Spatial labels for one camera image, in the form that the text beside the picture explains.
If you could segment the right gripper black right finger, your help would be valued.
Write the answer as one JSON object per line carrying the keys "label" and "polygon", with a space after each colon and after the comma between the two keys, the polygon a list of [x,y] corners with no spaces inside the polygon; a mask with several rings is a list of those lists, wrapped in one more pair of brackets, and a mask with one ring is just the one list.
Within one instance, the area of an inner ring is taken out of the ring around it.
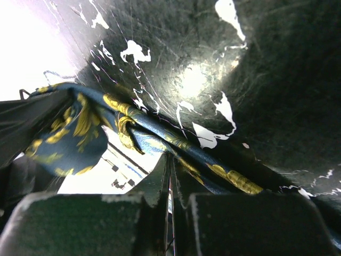
{"label": "right gripper black right finger", "polygon": [[335,255],[318,209],[299,195],[208,192],[170,160],[175,255]]}

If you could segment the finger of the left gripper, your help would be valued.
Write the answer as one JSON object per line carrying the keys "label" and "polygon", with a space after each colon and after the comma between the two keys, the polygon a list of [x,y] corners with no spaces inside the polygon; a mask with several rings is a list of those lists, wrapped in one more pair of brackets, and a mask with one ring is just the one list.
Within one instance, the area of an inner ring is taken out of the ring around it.
{"label": "finger of the left gripper", "polygon": [[55,91],[28,99],[1,102],[1,168],[19,153],[73,102],[68,91]]}

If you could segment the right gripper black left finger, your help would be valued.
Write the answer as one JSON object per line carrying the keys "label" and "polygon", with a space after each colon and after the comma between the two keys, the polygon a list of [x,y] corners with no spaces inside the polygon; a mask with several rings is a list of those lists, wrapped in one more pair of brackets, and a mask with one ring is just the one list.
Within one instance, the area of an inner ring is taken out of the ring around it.
{"label": "right gripper black left finger", "polygon": [[165,255],[169,155],[121,194],[32,193],[1,234],[1,255]]}

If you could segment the blue yellow floral tie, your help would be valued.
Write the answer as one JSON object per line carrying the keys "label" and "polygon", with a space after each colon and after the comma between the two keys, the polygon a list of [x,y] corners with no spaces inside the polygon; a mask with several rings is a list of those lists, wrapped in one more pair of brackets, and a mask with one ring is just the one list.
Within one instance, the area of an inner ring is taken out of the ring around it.
{"label": "blue yellow floral tie", "polygon": [[32,97],[57,91],[70,92],[75,98],[73,103],[26,151],[56,175],[76,175],[92,169],[107,148],[104,129],[109,128],[127,149],[140,154],[169,153],[190,176],[215,194],[223,193],[222,182],[249,195],[265,192],[263,186],[109,94],[76,83],[61,83],[37,89]]}

